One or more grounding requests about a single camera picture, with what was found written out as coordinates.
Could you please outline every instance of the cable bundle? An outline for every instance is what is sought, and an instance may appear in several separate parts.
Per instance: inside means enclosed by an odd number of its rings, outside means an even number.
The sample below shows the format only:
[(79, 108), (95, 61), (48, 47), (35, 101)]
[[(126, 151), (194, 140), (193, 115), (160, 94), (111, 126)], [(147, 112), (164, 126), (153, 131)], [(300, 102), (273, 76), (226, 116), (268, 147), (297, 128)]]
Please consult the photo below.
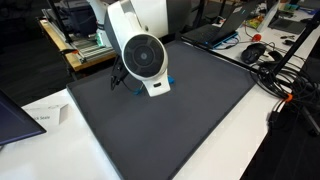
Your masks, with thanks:
[(280, 99), (270, 115), (269, 127), (277, 120), (280, 107), (284, 103), (292, 105), (298, 112), (303, 107), (311, 107), (317, 109), (316, 113), (320, 112), (319, 84), (314, 82), (304, 69), (288, 63), (275, 75), (272, 67), (261, 64), (256, 74), (251, 72), (251, 77), (263, 90)]

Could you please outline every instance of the black mat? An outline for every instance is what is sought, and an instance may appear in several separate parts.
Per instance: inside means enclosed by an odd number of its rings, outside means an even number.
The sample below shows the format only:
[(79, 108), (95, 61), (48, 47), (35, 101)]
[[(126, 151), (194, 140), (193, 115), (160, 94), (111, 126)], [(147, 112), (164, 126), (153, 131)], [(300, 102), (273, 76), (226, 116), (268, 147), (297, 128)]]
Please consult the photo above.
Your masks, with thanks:
[(254, 85), (249, 72), (208, 53), (181, 42), (166, 48), (175, 84), (164, 95), (133, 95), (122, 84), (111, 92), (110, 70), (67, 86), (124, 179), (172, 178)]

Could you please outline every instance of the laptop keyboard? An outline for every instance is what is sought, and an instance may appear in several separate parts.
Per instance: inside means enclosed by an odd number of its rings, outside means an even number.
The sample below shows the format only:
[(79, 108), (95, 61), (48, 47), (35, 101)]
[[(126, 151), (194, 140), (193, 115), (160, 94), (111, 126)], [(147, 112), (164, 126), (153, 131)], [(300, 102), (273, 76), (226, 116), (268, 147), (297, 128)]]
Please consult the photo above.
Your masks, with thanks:
[(220, 28), (215, 26), (207, 26), (201, 31), (198, 31), (197, 34), (195, 34), (195, 40), (198, 42), (207, 42), (214, 38), (214, 36), (217, 35)]

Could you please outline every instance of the floor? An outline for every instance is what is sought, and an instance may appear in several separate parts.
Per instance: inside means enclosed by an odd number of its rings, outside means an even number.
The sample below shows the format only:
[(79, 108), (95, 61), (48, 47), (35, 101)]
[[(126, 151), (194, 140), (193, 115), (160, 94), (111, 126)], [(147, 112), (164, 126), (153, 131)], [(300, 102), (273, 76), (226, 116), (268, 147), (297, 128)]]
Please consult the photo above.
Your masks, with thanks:
[[(41, 35), (33, 21), (33, 15), (39, 14), (46, 4), (35, 0), (34, 7), (32, 16), (22, 23), (23, 28), (13, 26), (15, 31), (8, 33), (11, 27), (0, 26), (4, 42), (4, 53), (0, 54), (0, 89), (20, 106), (62, 90), (73, 81), (56, 47)], [(209, 4), (205, 9), (205, 14), (218, 12), (217, 4)], [(308, 58), (308, 72), (318, 82), (319, 50), (318, 41)], [(242, 179), (319, 179), (320, 137), (310, 136), (305, 121), (290, 107), (281, 112), (278, 125), (281, 128), (265, 137)]]

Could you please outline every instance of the black tablet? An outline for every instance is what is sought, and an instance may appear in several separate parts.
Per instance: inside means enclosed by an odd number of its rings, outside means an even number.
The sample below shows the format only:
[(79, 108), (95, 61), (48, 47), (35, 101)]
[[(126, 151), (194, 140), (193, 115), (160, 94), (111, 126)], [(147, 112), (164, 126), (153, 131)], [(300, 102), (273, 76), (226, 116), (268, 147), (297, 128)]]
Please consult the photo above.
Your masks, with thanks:
[(0, 146), (45, 132), (43, 127), (0, 90)]

